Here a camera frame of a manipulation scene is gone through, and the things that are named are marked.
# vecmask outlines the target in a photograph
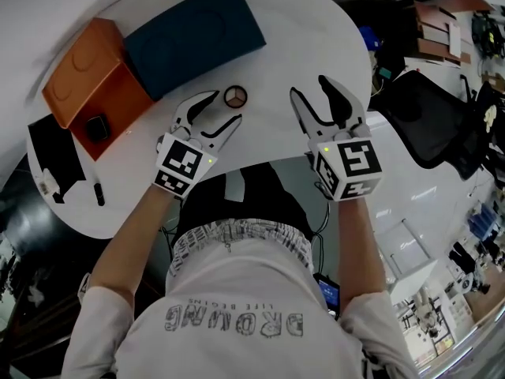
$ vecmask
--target black mesh chair back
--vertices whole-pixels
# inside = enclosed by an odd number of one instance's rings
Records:
[[[487,102],[486,93],[480,104],[465,103],[410,71],[373,97],[370,107],[395,128],[419,166],[434,168],[447,161],[465,180],[485,158],[489,137],[481,108]]]

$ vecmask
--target blue box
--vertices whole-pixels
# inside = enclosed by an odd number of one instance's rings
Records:
[[[245,0],[185,0],[125,38],[133,72],[153,100],[264,45]]]

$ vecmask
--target white table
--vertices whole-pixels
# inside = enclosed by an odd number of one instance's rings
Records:
[[[119,0],[96,15],[116,21],[127,36],[181,1]],[[67,192],[65,204],[47,199],[56,215],[84,235],[113,237],[153,179],[157,138],[168,130],[175,107],[197,92],[209,89],[224,92],[230,85],[240,84],[249,94],[245,107],[235,112],[224,105],[220,96],[196,120],[195,127],[212,131],[230,114],[240,112],[244,117],[205,178],[300,156],[307,151],[307,138],[290,105],[292,86],[303,91],[321,118],[330,119],[330,111],[327,97],[317,82],[320,74],[340,81],[364,108],[368,106],[371,80],[368,52],[358,29],[340,7],[331,0],[246,1],[267,46],[172,91],[119,137],[96,163],[74,139],[87,181],[76,183]],[[71,43],[59,53],[42,79],[32,103],[30,122],[50,113],[40,91]],[[34,177],[39,177],[42,171],[29,135],[28,160]],[[95,178],[103,187],[106,201],[103,207],[96,204],[92,188]]]

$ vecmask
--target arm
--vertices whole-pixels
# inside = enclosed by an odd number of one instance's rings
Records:
[[[386,289],[386,274],[363,198],[339,203],[340,302],[343,311],[357,296]]]
[[[362,344],[365,376],[419,377],[385,292],[386,274],[363,198],[339,203],[339,227],[341,326]]]
[[[105,287],[132,307],[152,243],[174,196],[151,185],[93,268],[90,287]]]

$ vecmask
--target phone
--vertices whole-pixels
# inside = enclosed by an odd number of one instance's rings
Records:
[[[340,316],[340,286],[319,273],[313,275],[323,293],[328,313],[337,320]]]

